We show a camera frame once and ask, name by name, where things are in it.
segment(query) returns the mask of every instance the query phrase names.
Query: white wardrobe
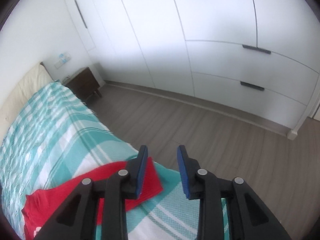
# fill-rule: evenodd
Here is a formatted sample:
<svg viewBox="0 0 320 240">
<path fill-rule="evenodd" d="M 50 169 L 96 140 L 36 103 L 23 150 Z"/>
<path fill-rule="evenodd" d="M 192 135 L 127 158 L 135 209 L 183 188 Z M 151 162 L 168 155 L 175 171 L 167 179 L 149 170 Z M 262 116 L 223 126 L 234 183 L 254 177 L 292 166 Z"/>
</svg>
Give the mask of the white wardrobe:
<svg viewBox="0 0 320 240">
<path fill-rule="evenodd" d="M 305 0 L 66 5 L 106 80 L 214 101 L 290 129 L 317 92 L 320 23 Z"/>
</svg>

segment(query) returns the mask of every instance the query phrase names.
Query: drawer handle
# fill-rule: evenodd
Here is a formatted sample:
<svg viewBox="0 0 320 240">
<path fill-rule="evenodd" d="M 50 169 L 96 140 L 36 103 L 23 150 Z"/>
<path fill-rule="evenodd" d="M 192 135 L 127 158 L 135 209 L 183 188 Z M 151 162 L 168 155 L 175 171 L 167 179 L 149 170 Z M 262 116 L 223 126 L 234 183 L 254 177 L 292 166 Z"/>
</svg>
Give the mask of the drawer handle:
<svg viewBox="0 0 320 240">
<path fill-rule="evenodd" d="M 258 48 L 258 47 L 254 47 L 254 46 L 249 46 L 249 45 L 244 45 L 244 44 L 242 44 L 242 47 L 243 47 L 244 49 L 252 49 L 252 50 L 260 51 L 260 52 L 263 52 L 263 53 L 271 54 L 271 51 L 270 51 L 270 50 L 267 50 L 267 49 L 262 49 L 262 48 Z"/>
<path fill-rule="evenodd" d="M 263 87 L 259 87 L 259 86 L 256 86 L 256 85 L 253 85 L 253 84 L 250 84 L 250 83 L 246 83 L 246 82 L 240 81 L 240 84 L 242 86 L 245 86 L 245 87 L 253 88 L 253 89 L 256 89 L 256 90 L 259 90 L 259 91 L 264 91 Z"/>
<path fill-rule="evenodd" d="M 79 14 L 80 14 L 80 17 L 81 17 L 81 19 L 82 19 L 82 22 L 83 22 L 83 24 L 84 24 L 84 27 L 87 29 L 88 27 L 87 27 L 87 25 L 85 24 L 84 18 L 83 18 L 83 16 L 82 16 L 82 13 L 81 13 L 81 11 L 80 11 L 79 5 L 78 5 L 78 3 L 77 3 L 76 0 L 75 0 L 75 3 L 76 3 L 76 6 L 77 6 L 77 9 L 78 9 L 78 12 L 79 12 Z"/>
</svg>

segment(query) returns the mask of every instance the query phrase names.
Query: red towel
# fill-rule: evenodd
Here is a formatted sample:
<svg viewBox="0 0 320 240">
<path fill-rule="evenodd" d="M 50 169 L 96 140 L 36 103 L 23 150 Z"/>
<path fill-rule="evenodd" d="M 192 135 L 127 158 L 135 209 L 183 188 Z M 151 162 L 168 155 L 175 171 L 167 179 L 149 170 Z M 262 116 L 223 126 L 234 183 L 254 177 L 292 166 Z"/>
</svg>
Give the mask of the red towel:
<svg viewBox="0 0 320 240">
<path fill-rule="evenodd" d="M 114 162 L 100 166 L 93 171 L 71 179 L 52 189 L 38 189 L 31 195 L 26 195 L 26 203 L 22 209 L 24 216 L 24 232 L 26 240 L 32 240 L 36 229 L 42 227 L 54 211 L 62 204 L 72 190 L 84 179 L 93 181 L 107 179 L 113 173 L 124 169 L 126 162 Z M 162 191 L 160 180 L 156 174 L 151 157 L 148 158 L 146 174 L 143 181 L 142 192 L 137 200 L 126 200 L 125 210 L 128 211 L 140 203 L 154 197 Z M 101 225 L 104 199 L 100 199 L 98 207 L 97 224 Z"/>
</svg>

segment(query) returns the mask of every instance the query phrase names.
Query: nightstand leg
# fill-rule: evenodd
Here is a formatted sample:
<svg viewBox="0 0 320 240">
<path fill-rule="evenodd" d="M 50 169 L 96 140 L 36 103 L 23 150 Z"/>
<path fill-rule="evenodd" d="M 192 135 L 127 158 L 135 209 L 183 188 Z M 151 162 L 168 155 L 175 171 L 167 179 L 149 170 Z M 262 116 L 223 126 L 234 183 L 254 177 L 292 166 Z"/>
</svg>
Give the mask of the nightstand leg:
<svg viewBox="0 0 320 240">
<path fill-rule="evenodd" d="M 100 91 L 99 91 L 98 89 L 96 89 L 96 93 L 97 93 L 97 95 L 98 95 L 99 97 L 102 98 L 102 94 L 100 93 Z"/>
</svg>

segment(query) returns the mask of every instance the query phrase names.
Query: wall outlet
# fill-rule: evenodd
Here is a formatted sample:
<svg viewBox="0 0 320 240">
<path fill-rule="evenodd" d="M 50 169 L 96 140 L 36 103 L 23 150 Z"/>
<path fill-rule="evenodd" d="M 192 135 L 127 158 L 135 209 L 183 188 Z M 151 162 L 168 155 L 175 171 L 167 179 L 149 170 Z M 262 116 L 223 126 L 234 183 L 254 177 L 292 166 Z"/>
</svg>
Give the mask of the wall outlet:
<svg viewBox="0 0 320 240">
<path fill-rule="evenodd" d="M 63 64 L 67 63 L 71 59 L 71 56 L 69 53 L 62 53 L 59 55 L 59 61 L 57 61 L 54 66 L 56 69 L 60 68 Z"/>
</svg>

